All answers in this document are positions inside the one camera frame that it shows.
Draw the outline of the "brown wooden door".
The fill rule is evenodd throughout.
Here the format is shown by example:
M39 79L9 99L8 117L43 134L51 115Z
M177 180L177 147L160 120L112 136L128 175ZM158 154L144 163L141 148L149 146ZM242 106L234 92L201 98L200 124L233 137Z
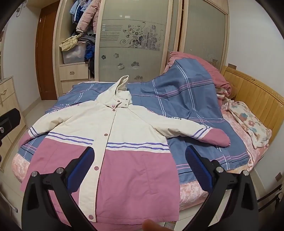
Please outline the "brown wooden door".
M41 9L35 47L36 74L42 100L57 100L53 76L53 32L59 1Z

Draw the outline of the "wardrobe drawer unit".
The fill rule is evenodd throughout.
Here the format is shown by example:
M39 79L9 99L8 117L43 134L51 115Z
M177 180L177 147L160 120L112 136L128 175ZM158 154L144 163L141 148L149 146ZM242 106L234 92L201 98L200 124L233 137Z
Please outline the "wardrobe drawer unit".
M68 93L72 87L81 82L89 81L89 66L85 62L60 65L60 82L62 93Z

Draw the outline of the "translucent storage box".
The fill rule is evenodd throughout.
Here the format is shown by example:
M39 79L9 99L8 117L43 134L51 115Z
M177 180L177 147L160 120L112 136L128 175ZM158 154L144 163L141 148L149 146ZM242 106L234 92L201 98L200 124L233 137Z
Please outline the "translucent storage box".
M70 50L63 51L64 64L80 63L85 60L86 43L79 43Z

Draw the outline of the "light wood side cabinet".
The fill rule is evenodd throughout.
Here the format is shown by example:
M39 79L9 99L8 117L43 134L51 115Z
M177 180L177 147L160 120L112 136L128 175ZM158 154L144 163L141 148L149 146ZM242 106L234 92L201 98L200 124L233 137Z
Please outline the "light wood side cabinet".
M22 136L26 123L15 93L13 77L1 80L1 171Z

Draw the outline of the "pink and cream hooded jacket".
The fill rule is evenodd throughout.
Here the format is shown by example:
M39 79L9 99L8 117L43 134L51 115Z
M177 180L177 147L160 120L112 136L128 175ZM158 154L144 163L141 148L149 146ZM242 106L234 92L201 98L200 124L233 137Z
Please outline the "pink and cream hooded jacket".
M27 174L51 173L91 147L94 157L74 194L90 222L136 225L146 219L177 220L180 183L167 140L187 136L227 147L230 139L218 128L134 105L128 79L121 77L96 100L49 112L36 121L20 140L26 145L44 136Z

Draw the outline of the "yellow cloth bag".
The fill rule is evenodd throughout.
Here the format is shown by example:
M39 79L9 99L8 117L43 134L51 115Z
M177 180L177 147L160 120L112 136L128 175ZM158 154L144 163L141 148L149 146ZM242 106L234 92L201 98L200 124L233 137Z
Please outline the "yellow cloth bag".
M68 51L78 45L81 36L82 34L74 35L61 42L61 44L59 45L61 51Z

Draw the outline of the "blue plaid blanket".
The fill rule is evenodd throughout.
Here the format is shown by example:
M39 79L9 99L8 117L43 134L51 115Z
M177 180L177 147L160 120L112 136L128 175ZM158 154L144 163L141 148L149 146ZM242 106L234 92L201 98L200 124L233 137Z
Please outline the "blue plaid blanket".
M113 84L83 82L74 85L47 113L96 100L99 94ZM185 158L185 150L189 145L201 156L217 160L225 170L234 170L248 163L249 155L245 144L222 116L212 77L196 60L180 59L165 74L148 82L129 83L127 89L134 105L143 106L161 116L183 118L218 128L229 137L230 145L227 147L203 143L187 136L169 138L167 143L176 163L180 184L195 180ZM31 143L20 145L19 154L29 164L43 139L44 136L40 135L33 138ZM26 173L21 182L22 187L26 186L29 176Z

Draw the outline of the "pink quilt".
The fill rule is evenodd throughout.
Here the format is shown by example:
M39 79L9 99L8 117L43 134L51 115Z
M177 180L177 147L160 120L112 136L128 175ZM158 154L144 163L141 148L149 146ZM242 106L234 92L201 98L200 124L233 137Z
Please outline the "pink quilt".
M183 52L171 52L163 73L166 73L171 68L175 60L180 60L182 58L196 60L200 63L200 65L203 66L203 68L205 68L205 70L207 70L207 72L211 75L213 79L214 85L217 89L217 96L219 99L223 99L224 97L229 97L231 95L232 87L230 83L224 78L224 76L219 72L219 70L204 59L192 54L187 54Z

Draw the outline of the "blue hanging clothes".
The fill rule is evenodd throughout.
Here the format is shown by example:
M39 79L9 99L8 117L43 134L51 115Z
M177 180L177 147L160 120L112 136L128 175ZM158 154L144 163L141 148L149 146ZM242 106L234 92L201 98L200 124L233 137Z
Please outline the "blue hanging clothes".
M85 50L85 60L89 60L94 56L95 46L93 44L88 44Z

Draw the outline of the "floral pillow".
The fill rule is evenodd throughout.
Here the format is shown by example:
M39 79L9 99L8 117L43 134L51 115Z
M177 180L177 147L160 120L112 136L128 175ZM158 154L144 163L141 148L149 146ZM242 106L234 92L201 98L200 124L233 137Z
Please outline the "floral pillow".
M244 102L226 98L221 108L230 112L244 131L248 133L255 149L269 144L272 130L265 127Z

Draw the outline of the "wooden headboard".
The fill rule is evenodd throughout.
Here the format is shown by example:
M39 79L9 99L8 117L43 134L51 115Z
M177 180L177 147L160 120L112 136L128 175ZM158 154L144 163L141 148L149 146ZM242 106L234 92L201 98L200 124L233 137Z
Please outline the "wooden headboard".
M272 130L271 144L283 124L283 96L243 72L224 66L221 74L236 88L235 100L244 102L261 123Z

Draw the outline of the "pink floral bed sheet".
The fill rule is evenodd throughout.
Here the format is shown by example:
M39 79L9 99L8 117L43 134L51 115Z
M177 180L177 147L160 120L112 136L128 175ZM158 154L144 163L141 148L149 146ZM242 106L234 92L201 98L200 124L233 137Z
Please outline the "pink floral bed sheet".
M256 163L263 157L268 146L255 149L250 135L242 128L242 126L235 120L229 111L221 110L224 119L231 125L233 130L242 139L246 146L249 159L244 166L231 170L231 173L240 173L241 170L251 171ZM14 176L19 182L22 182L26 176L29 162L20 154L16 154L12 160L11 169ZM202 203L205 200L207 193L203 191L197 181L185 183L180 185L180 210L185 210Z

